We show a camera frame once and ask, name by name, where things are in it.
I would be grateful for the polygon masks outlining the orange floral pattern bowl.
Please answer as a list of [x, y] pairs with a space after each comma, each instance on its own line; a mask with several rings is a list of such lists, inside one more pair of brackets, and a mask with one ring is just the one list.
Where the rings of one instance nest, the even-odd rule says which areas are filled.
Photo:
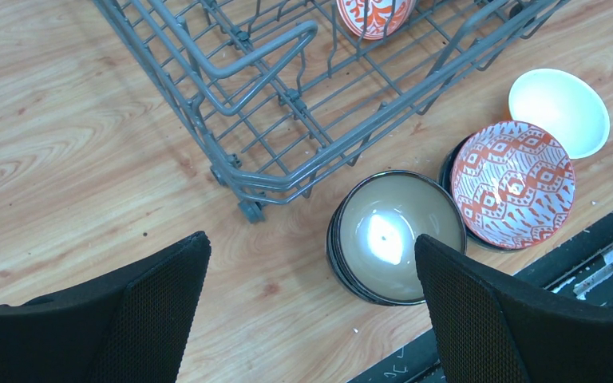
[[411, 15], [414, 0], [337, 0], [346, 27], [359, 38], [376, 41], [393, 34]]

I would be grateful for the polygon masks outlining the orange bowl white inside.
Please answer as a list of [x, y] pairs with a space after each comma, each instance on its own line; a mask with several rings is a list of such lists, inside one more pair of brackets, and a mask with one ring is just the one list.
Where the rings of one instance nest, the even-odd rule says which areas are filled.
[[601, 96], [561, 69], [533, 69], [518, 76], [508, 92], [508, 109], [513, 120], [553, 135], [573, 160], [596, 154], [611, 131]]

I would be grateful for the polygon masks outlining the orange geometric pattern bowl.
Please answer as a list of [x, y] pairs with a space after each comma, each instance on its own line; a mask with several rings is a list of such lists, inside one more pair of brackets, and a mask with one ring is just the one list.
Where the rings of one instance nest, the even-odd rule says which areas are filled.
[[548, 131], [518, 120], [491, 124], [445, 157], [438, 183], [468, 236], [496, 251], [520, 251], [555, 235], [575, 202], [575, 169]]

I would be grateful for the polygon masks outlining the black bowl beige inside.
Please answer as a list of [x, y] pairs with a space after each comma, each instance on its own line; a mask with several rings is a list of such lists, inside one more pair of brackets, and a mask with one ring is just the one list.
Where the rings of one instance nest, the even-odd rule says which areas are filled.
[[460, 252], [467, 248], [464, 221], [437, 181], [406, 170], [379, 172], [334, 211], [326, 258], [353, 296], [379, 306], [415, 306], [425, 302], [414, 253], [423, 234]]

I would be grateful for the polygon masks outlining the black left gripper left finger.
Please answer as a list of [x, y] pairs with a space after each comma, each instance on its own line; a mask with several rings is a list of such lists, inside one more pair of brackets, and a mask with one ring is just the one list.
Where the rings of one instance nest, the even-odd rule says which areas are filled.
[[174, 382], [211, 254], [197, 231], [76, 286], [0, 305], [0, 382]]

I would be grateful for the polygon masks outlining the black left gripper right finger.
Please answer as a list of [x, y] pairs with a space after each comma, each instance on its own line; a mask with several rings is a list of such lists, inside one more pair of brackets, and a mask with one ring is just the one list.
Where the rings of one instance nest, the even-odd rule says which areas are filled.
[[613, 308], [566, 298], [429, 235], [414, 245], [449, 382], [613, 382]]

